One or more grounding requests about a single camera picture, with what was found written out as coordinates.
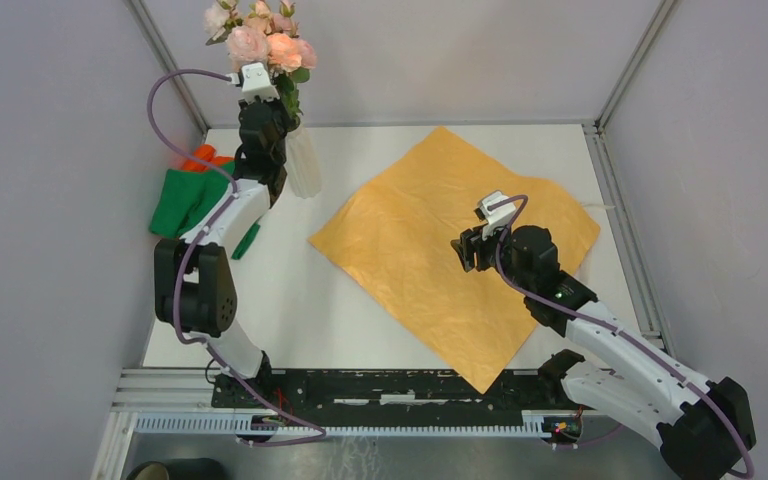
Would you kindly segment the single artificial flower stem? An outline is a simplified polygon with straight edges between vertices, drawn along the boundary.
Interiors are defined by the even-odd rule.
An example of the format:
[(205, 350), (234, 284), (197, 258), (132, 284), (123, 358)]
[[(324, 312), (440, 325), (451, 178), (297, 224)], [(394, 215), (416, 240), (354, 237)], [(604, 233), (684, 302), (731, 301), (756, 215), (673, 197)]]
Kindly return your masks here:
[(269, 35), (274, 30), (273, 12), (265, 1), (257, 0), (250, 5), (250, 12), (244, 18), (243, 24)]

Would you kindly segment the pink artificial flower bouquet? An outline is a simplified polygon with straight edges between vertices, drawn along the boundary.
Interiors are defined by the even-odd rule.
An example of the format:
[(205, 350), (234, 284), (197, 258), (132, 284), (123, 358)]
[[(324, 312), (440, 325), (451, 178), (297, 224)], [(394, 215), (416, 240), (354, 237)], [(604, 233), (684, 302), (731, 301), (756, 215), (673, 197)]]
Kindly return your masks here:
[(235, 69), (255, 62), (266, 63), (270, 51), (268, 35), (243, 24), (249, 12), (250, 7), (243, 11), (238, 1), (212, 1), (203, 14), (205, 45), (224, 44)]

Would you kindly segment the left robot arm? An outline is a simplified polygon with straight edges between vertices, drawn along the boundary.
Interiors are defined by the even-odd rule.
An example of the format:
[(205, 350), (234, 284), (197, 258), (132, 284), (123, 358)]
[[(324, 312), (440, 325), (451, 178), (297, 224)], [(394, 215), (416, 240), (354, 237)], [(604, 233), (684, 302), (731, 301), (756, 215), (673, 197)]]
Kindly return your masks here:
[(278, 99), (240, 103), (240, 145), (231, 181), (217, 203), (177, 239), (154, 250), (155, 313), (185, 345), (200, 345), (229, 376), (250, 407), (266, 405), (273, 379), (265, 352), (237, 323), (230, 259), (237, 245), (280, 197), (287, 172), (286, 137), (296, 123)]

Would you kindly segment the cream printed ribbon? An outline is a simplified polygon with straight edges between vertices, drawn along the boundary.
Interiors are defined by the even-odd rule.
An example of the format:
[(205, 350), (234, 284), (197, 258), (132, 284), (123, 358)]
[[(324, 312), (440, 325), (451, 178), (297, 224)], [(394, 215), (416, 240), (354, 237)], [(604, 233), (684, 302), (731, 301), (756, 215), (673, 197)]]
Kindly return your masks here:
[(616, 209), (615, 205), (610, 204), (597, 204), (597, 203), (582, 203), (581, 207), (587, 211), (603, 211), (610, 212)]

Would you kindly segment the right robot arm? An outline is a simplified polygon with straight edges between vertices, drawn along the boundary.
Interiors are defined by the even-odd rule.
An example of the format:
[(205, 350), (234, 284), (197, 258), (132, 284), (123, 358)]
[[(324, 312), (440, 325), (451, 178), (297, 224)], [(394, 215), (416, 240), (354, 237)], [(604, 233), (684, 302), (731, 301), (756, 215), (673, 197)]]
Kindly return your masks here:
[(451, 243), (462, 268), (494, 269), (524, 296), (542, 326), (595, 354), (601, 369), (565, 349), (538, 370), (537, 392), (551, 408), (570, 401), (595, 409), (651, 443), (682, 479), (754, 475), (757, 443), (746, 390), (713, 381), (625, 328), (597, 294), (564, 271), (550, 232), (537, 226), (486, 233), (478, 226)]

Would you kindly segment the orange wrapping paper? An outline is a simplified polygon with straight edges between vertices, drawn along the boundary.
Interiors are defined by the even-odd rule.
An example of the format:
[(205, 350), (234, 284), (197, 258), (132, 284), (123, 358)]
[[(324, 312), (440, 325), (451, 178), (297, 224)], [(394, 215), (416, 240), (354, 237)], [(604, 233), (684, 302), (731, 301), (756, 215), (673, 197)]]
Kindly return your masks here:
[(525, 130), (512, 166), (438, 127), (364, 184), (313, 234), (311, 244), (391, 316), (485, 392), (536, 328), (503, 277), (465, 272), (451, 241), (476, 225), (479, 201), (494, 192), (528, 198), (520, 225), (546, 228), (563, 270), (579, 269), (600, 228), (580, 201), (538, 174), (541, 155)]

